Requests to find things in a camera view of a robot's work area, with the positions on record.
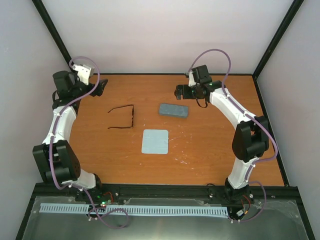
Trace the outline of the grey green glasses case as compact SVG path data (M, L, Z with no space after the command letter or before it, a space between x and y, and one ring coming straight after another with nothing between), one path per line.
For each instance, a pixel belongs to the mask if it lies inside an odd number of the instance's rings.
M189 115L189 107L184 105L161 103L158 113L161 116L185 119Z

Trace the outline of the black sunglasses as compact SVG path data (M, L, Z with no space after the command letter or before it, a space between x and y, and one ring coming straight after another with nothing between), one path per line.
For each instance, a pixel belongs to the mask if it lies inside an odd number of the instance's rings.
M126 107L132 107L131 109L131 125L130 126L109 126L107 129L131 129L134 127L134 117L135 117L135 107L133 104L126 104L126 105L122 105L122 106L117 106L117 107L113 107L111 108L107 113L110 113L113 110L116 109L121 109L121 108L126 108Z

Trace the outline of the light blue cleaning cloth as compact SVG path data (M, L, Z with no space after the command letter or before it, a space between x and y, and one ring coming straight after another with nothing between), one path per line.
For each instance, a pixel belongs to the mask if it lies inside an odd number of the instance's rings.
M169 152L169 132L164 129L145 129L142 136L142 154L166 155Z

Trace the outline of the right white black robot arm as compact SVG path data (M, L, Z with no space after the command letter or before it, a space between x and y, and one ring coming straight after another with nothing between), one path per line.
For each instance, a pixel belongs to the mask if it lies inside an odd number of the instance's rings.
M235 202L248 192L250 175L256 162L269 149L268 121L264 116L255 114L243 108L239 102L222 87L221 81L206 84L197 83L194 86L179 84L174 95L177 100L205 100L212 104L229 120L234 127L232 151L235 155L230 175L225 180L225 198Z

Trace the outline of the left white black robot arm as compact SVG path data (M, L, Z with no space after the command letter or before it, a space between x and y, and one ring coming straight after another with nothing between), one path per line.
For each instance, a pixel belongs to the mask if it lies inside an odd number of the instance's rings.
M66 70L58 71L52 77L56 86L52 94L52 123L42 144L32 149L40 176L44 183L57 182L60 188L86 189L86 195L92 201L99 201L104 195L101 180L97 174L81 168L69 140L80 107L79 98L85 94L100 97L108 80L85 84L76 73Z

